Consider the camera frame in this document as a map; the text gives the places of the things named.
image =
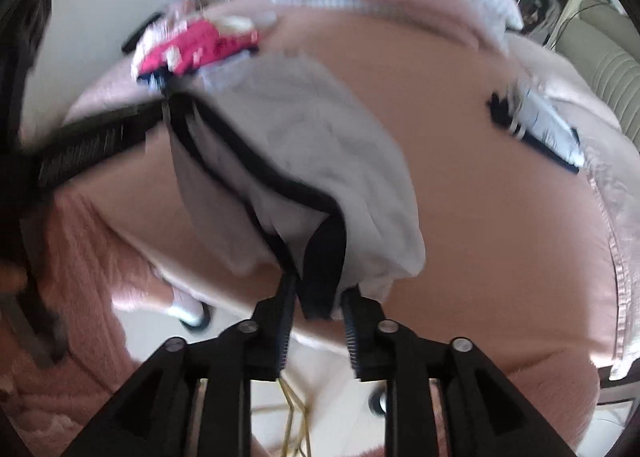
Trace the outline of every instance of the mattress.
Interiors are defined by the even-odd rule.
[[[220,15],[275,10],[261,50],[303,50],[345,82],[404,151],[428,253],[418,277],[397,281],[388,317],[421,337],[467,336],[506,372],[565,349],[610,365],[616,278],[607,229],[587,177],[573,176],[495,128],[486,101],[516,68],[425,30],[346,12],[232,0]],[[89,89],[72,119],[148,98],[125,60]],[[249,315],[276,288],[263,266],[231,274],[194,233],[177,189],[166,131],[77,179],[107,222],[175,285]],[[294,334],[344,351],[339,322]]]

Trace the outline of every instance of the gray garment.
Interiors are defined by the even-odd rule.
[[[215,103],[281,174],[336,199],[347,248],[335,299],[360,284],[366,296],[382,300],[393,281],[422,270],[424,241],[402,151],[324,66],[283,54],[238,59],[203,70],[190,90]],[[251,201],[262,227],[286,241],[302,274],[308,240],[326,215],[258,183],[197,112],[190,131],[204,160]],[[172,152],[185,206],[207,245],[236,273],[273,262],[243,207],[223,195],[175,137]]]

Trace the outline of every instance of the tile floor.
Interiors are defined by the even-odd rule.
[[[181,336],[188,342],[217,336],[239,321],[216,310],[207,331],[192,335],[174,318],[151,312],[117,312],[127,335],[127,349],[137,360],[145,360],[167,339]],[[291,340],[284,377],[310,408],[310,437],[314,457],[357,455],[384,442],[384,420],[369,411],[372,383],[353,377],[346,357],[314,349]],[[283,410],[264,412],[270,407]],[[270,452],[282,445],[287,413],[286,401],[276,383],[252,384],[253,432]],[[299,428],[296,417],[294,433]]]

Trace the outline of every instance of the bed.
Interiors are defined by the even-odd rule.
[[[395,283],[384,304],[388,317],[428,339],[468,336],[508,374],[566,352],[576,364],[584,355],[597,367],[612,365],[616,377],[625,374],[637,357],[634,279],[628,278],[634,257],[624,256],[635,238],[616,243],[625,218],[611,214],[615,199],[599,183],[618,160],[627,172],[640,161],[628,156],[616,117],[570,64],[517,36],[508,37],[510,52],[500,54],[433,27],[334,8],[232,0],[210,11],[247,17],[274,11],[278,24],[260,53],[302,51],[319,60],[402,148],[428,260],[416,278]],[[536,78],[584,136],[590,156],[578,176],[491,123],[489,96],[520,74]],[[571,89],[564,99],[554,92],[558,79]],[[79,98],[68,121],[156,97],[131,79],[124,59]],[[73,184],[168,280],[203,301],[246,316],[274,292],[276,267],[239,277],[200,240],[180,199],[163,126],[144,149]],[[308,322],[299,312],[294,335],[346,352],[340,322]],[[593,372],[591,385],[577,392],[574,373],[565,368],[552,379],[556,404],[567,401],[559,402],[554,426],[572,418],[575,437],[593,409],[598,378]],[[550,379],[541,378],[541,386]],[[578,412],[570,398],[587,397],[585,390],[591,396]]]

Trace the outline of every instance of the black cable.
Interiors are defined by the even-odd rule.
[[[590,10],[591,8],[597,8],[598,6],[610,6],[610,4],[608,2],[599,2],[598,4],[593,4],[591,6],[587,6],[586,8],[582,8],[581,10],[576,11],[571,17],[569,17],[567,20],[565,20],[562,23],[560,31],[558,32],[558,36],[556,36],[556,40],[549,47],[549,49],[553,50],[553,48],[558,44],[558,41],[562,37],[562,34],[564,33],[564,30],[566,30],[566,27],[569,25],[569,22],[574,20],[574,18],[577,17],[578,15],[580,15],[582,12],[584,12],[586,10]]]

